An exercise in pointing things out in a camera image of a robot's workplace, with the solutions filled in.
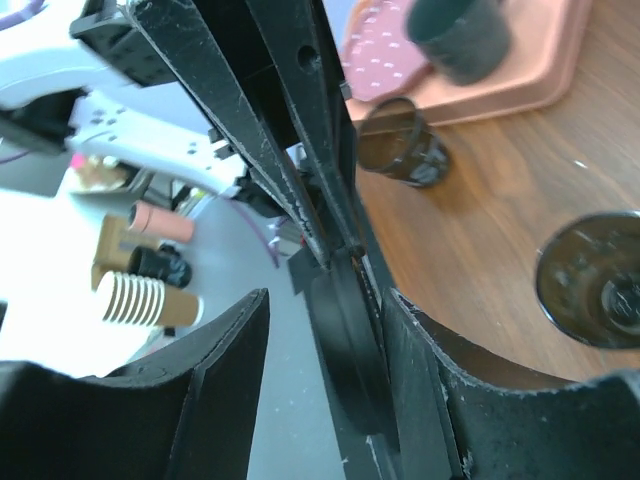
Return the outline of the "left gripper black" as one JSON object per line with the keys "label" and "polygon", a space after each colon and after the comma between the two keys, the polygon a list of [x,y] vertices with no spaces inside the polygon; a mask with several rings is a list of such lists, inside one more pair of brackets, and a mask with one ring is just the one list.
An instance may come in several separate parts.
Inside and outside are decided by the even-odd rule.
{"label": "left gripper black", "polygon": [[124,12],[145,37],[129,24],[115,0],[85,1],[70,35],[140,87],[172,83],[176,76],[211,124],[249,161],[258,173],[256,182],[297,223],[316,260],[327,268],[326,236],[302,180],[251,104],[230,54],[196,3],[126,1]]}

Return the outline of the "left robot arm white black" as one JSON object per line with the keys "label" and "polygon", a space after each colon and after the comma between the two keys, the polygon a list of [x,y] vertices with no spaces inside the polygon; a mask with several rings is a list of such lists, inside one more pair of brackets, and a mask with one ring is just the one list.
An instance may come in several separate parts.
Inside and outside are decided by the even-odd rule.
{"label": "left robot arm white black", "polygon": [[286,216],[327,270],[365,251],[347,97],[319,1],[1,5],[5,139]]}

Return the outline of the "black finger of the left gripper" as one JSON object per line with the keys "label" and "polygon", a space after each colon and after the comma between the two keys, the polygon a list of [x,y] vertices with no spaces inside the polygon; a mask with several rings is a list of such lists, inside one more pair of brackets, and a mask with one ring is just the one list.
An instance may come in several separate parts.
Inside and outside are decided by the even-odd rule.
{"label": "black finger of the left gripper", "polygon": [[355,130],[344,98],[344,73],[321,1],[248,1],[278,73],[299,141],[337,233],[355,258],[364,253],[353,207]]}

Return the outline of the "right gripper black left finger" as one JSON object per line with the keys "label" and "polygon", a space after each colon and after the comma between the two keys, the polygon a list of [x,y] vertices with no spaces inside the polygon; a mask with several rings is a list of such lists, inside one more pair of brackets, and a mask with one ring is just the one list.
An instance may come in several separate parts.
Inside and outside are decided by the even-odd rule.
{"label": "right gripper black left finger", "polygon": [[243,479],[270,326],[269,294],[106,377],[1,365],[5,479]]}

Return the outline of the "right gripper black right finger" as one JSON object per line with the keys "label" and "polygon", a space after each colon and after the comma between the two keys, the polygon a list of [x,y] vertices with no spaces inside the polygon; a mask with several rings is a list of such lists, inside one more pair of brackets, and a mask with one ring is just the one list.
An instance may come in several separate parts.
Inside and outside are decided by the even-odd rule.
{"label": "right gripper black right finger", "polygon": [[408,479],[635,479],[639,374],[571,382],[508,361],[400,292],[383,330]]}

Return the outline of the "dark translucent plastic cup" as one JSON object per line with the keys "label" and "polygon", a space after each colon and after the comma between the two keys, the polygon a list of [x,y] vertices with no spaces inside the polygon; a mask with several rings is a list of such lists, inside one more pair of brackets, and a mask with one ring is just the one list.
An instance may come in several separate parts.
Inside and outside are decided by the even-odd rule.
{"label": "dark translucent plastic cup", "polygon": [[357,161],[369,173],[416,188],[439,183],[450,169],[448,149],[407,97],[386,99],[364,118]]}

